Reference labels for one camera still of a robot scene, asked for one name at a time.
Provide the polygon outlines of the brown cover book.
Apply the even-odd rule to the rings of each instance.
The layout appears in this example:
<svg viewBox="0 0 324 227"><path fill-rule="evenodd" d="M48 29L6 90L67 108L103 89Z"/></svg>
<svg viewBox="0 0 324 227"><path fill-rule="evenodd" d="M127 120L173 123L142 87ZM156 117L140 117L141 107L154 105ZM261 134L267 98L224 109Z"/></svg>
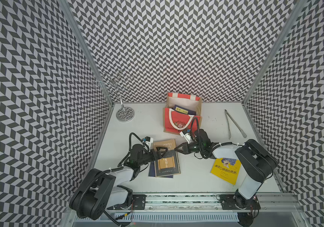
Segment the brown cover book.
<svg viewBox="0 0 324 227"><path fill-rule="evenodd" d="M154 162L156 177L179 175L181 170L178 153L174 150L176 148L175 139L154 142L153 148L156 147L167 147L169 150L162 159Z"/></svg>

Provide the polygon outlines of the stainless steel kitchen tongs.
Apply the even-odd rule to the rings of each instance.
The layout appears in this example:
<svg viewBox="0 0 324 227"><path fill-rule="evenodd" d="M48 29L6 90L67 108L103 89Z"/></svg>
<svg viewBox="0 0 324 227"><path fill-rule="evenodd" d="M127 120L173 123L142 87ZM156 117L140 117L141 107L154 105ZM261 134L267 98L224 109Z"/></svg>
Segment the stainless steel kitchen tongs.
<svg viewBox="0 0 324 227"><path fill-rule="evenodd" d="M245 133L245 131L240 127L240 125L233 119L233 117L228 113L228 111L225 109L224 110L224 115L226 118L226 123L227 123L227 129L228 129L228 138L231 139L232 138L232 132L231 132L231 127L230 127L230 120L232 121L232 123L237 127L237 129L239 130L239 132L241 133L243 138L247 138L247 134Z"/></svg>

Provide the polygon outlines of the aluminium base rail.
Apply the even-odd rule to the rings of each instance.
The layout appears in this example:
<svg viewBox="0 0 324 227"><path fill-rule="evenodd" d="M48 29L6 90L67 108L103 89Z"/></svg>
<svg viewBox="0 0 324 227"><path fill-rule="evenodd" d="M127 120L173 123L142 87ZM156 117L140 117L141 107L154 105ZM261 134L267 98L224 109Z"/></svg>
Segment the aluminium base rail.
<svg viewBox="0 0 324 227"><path fill-rule="evenodd" d="M244 227L308 227L303 208L292 193L257 193L247 208L238 208L229 193L142 193L130 208L110 207L96 220L69 211L63 227L198 225L229 223Z"/></svg>

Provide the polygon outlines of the aluminium corner frame post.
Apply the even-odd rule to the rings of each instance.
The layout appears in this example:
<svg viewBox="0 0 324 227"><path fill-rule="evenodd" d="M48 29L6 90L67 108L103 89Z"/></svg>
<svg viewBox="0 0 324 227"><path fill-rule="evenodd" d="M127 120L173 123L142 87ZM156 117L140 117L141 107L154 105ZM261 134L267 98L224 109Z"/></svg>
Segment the aluminium corner frame post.
<svg viewBox="0 0 324 227"><path fill-rule="evenodd" d="M76 37L78 43L79 43L79 46L86 58L86 60L88 61L89 63L89 66L97 80L97 84L99 85L99 87L102 89L102 92L104 93L105 97L106 97L106 100L107 100L107 103L109 105L113 105L113 101L109 95L109 92L107 90L107 87L105 86L105 84L103 83L103 78L98 70L98 67L91 55L91 52L87 46L87 43L85 41L85 38L83 37L82 35L82 32L75 20L75 17L70 9L70 6L69 6L69 3L68 1L65 1L65 0L59 0L58 1L59 5L60 5L60 8L61 10L63 11L63 14L65 16L65 19L67 20L68 24L70 25L70 28L71 30L73 31L73 34L74 36Z"/></svg>

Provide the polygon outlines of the red burlap Christmas bag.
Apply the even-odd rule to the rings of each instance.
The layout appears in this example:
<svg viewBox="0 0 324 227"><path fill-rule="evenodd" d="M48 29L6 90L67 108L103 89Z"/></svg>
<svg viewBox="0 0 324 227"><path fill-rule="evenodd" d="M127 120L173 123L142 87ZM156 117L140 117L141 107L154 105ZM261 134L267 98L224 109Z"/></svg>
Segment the red burlap Christmas bag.
<svg viewBox="0 0 324 227"><path fill-rule="evenodd" d="M172 109L175 105L196 111L197 115L178 113ZM163 110L164 132L178 134L184 129L196 130L202 123L201 112L202 98L195 95L168 93L166 106Z"/></svg>

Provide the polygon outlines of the yellow book blue illustration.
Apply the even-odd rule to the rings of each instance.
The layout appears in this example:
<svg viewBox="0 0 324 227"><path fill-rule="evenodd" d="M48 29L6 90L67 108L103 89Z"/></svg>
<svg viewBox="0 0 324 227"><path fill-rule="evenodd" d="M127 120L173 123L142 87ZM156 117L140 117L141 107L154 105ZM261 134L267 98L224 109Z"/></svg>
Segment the yellow book blue illustration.
<svg viewBox="0 0 324 227"><path fill-rule="evenodd" d="M216 159L210 171L214 176L235 185L240 172L241 162L237 159Z"/></svg>

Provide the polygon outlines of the right aluminium corner post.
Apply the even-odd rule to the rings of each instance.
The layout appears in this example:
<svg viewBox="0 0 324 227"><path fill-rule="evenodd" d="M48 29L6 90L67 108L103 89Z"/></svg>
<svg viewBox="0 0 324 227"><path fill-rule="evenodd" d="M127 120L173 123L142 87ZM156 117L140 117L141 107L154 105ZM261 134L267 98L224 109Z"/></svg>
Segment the right aluminium corner post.
<svg viewBox="0 0 324 227"><path fill-rule="evenodd" d="M289 15L284 26L282 27L280 34L278 35L269 54L267 55L265 61L263 62L262 67L260 68L259 72L257 73L255 80L253 81L246 96L244 97L244 99L242 101L243 106L247 105L247 103L249 102L249 99L254 94L254 91L256 90L257 86L259 85L260 81L262 80L263 76L265 75L266 71L268 70L270 64L274 60L275 55L279 52L279 49L281 48L284 40L288 36L290 30L294 26L297 18L301 14L306 3L307 3L307 1L305 1L305 0L299 0L299 1L297 1L296 5L293 7L291 14Z"/></svg>

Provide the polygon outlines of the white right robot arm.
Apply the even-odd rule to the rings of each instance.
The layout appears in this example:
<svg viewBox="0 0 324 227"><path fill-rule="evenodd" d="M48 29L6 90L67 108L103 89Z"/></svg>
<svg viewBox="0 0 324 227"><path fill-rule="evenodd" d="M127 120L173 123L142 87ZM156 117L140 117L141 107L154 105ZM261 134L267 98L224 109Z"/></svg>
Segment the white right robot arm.
<svg viewBox="0 0 324 227"><path fill-rule="evenodd" d="M239 210L252 208L257 203L256 193L267 179L273 177L278 166L277 159L254 139L242 145L211 142L203 129L183 130L180 136L186 141L175 151L184 155L199 153L202 159L214 159L211 173L216 177L236 184L240 170L245 171L246 176L235 193L221 197L222 203L230 203Z"/></svg>

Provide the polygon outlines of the navy book yellow label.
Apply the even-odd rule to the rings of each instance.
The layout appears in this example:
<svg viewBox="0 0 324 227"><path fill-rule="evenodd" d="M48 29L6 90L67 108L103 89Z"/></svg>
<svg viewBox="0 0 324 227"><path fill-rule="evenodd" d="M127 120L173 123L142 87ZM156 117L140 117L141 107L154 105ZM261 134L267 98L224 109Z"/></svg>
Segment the navy book yellow label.
<svg viewBox="0 0 324 227"><path fill-rule="evenodd" d="M187 108L184 108L184 107L181 107L181 106L178 106L178 105L175 105L172 109L174 111L176 111L178 113L182 113L182 114L197 115L196 111L192 111L192 110L189 110Z"/></svg>

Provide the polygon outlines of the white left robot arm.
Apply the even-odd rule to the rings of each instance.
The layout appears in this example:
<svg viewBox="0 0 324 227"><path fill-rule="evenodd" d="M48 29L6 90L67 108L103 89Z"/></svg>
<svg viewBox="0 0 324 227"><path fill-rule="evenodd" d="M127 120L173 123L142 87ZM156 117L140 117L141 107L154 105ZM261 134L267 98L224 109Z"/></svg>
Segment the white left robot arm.
<svg viewBox="0 0 324 227"><path fill-rule="evenodd" d="M117 168L89 171L69 202L70 209L79 218L97 220L107 208L115 205L131 205L131 189L123 183L134 180L141 166L157 161L168 152L166 147L148 150L146 144L133 145Z"/></svg>

